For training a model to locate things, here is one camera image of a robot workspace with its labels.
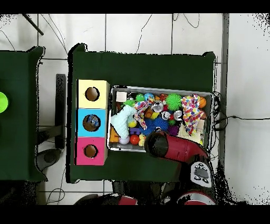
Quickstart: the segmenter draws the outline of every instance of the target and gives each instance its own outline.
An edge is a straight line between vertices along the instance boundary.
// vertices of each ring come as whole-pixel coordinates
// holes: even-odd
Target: circular hole
[[[89,87],[85,91],[85,97],[89,101],[96,101],[99,98],[99,91],[96,87]]]
[[[97,115],[90,114],[85,116],[82,125],[88,132],[95,132],[100,127],[100,119]]]
[[[87,145],[84,148],[84,154],[89,158],[96,157],[97,153],[98,153],[98,149],[94,145]]]

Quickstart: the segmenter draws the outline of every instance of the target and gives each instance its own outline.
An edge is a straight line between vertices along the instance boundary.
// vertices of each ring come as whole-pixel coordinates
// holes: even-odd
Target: yellow box
[[[106,109],[108,107],[110,85],[104,80],[78,80],[79,108]],[[91,92],[97,92],[98,98],[94,100]]]

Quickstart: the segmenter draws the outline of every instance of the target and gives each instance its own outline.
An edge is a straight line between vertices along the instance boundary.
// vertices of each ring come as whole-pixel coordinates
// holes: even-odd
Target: dark green tablecloth
[[[84,44],[69,53],[67,180],[177,181],[178,163],[146,153],[109,151],[104,166],[74,165],[76,79],[106,80],[111,86],[137,86],[212,92],[215,55],[146,55],[85,52]]]
[[[43,47],[0,51],[0,91],[9,99],[0,114],[0,180],[42,181],[35,167],[36,71]]]

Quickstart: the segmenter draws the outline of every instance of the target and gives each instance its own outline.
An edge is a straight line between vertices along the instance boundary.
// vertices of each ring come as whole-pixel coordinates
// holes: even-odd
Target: polka dot fabric
[[[192,135],[193,131],[196,130],[197,124],[204,112],[199,110],[200,97],[197,94],[192,96],[186,96],[182,98],[183,106],[183,119],[186,123],[186,131],[189,135]]]

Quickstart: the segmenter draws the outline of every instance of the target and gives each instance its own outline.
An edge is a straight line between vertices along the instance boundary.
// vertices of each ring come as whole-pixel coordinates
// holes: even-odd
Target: gray bin
[[[204,148],[209,149],[211,147],[211,136],[212,136],[212,123],[213,123],[213,108],[214,108],[214,96],[210,92],[195,92],[195,91],[183,91],[183,90],[171,90],[171,89],[153,89],[153,88],[144,88],[144,87],[130,87],[121,88],[119,86],[113,86],[111,88],[111,106],[109,110],[109,122],[108,122],[108,134],[107,134],[107,147],[110,150],[121,150],[121,151],[129,151],[129,152],[145,152],[143,147],[139,145],[132,145],[128,143],[127,145],[122,145],[120,143],[112,143],[109,142],[110,139],[110,124],[111,124],[111,116],[117,113],[117,107],[115,103],[116,92],[138,92],[142,94],[146,94],[148,92],[159,96],[160,94],[171,94],[176,93],[180,94],[182,97],[184,96],[192,96],[193,94],[198,94],[206,99],[206,106],[204,107],[204,112],[207,115],[207,119],[204,127]]]

